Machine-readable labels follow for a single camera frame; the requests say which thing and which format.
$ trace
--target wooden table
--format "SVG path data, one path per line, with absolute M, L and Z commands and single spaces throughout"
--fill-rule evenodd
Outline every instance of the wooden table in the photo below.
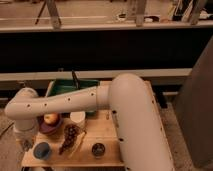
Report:
M 146 82 L 150 93 L 155 102 L 151 85 Z M 70 157 L 70 151 L 65 151 L 62 155 L 58 154 L 58 149 L 61 146 L 64 138 L 63 129 L 66 124 L 70 123 L 69 118 L 65 118 L 60 129 L 53 135 L 47 136 L 38 133 L 36 144 L 40 142 L 49 143 L 52 154 L 46 161 L 36 159 L 33 156 L 33 149 L 25 153 L 22 166 L 24 167 L 123 167 L 121 160 L 119 144 L 116 136 L 116 131 L 112 121 L 110 111 L 102 110 L 96 112 L 92 117 L 86 119 L 87 134 L 83 139 L 81 146 Z M 101 158 L 95 158 L 91 152 L 92 146 L 95 143 L 105 145 L 106 151 Z

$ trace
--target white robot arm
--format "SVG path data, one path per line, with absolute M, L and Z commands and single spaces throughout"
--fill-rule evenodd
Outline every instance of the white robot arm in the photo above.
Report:
M 144 81 L 132 74 L 116 77 L 109 86 L 98 86 L 63 95 L 38 98 L 30 88 L 20 90 L 5 108 L 15 121 L 14 132 L 32 147 L 36 117 L 52 112 L 110 109 L 128 171 L 174 171 L 170 149 Z

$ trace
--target metal frame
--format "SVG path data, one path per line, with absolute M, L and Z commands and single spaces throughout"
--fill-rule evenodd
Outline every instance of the metal frame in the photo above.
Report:
M 55 4 L 55 0 L 45 0 L 47 8 L 51 17 L 51 23 L 54 29 L 61 28 L 61 20 L 58 14 L 58 10 Z
M 137 0 L 137 10 L 136 10 L 136 26 L 140 27 L 144 23 L 144 14 L 146 9 L 147 0 Z
M 198 23 L 200 13 L 202 9 L 205 7 L 208 0 L 197 0 L 194 9 L 189 17 L 189 22 L 191 25 L 196 25 Z
M 185 69 L 146 69 L 146 70 L 109 70 L 109 71 L 77 71 L 79 79 L 111 80 L 122 73 L 133 73 L 152 85 L 182 85 L 191 72 Z M 72 78 L 72 72 L 34 72 L 0 74 L 0 90 L 16 90 L 23 84 L 36 89 L 46 88 L 56 78 Z

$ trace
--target apple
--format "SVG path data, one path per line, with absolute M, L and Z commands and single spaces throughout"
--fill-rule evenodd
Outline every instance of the apple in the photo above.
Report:
M 51 114 L 45 114 L 44 115 L 44 122 L 47 125 L 54 125 L 57 123 L 59 119 L 59 114 L 58 113 L 51 113 Z

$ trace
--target grapes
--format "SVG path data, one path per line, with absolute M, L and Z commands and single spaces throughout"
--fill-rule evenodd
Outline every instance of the grapes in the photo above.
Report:
M 61 155 L 65 150 L 74 146 L 77 136 L 80 133 L 80 128 L 74 124 L 66 125 L 64 128 L 64 142 L 59 148 L 59 155 Z

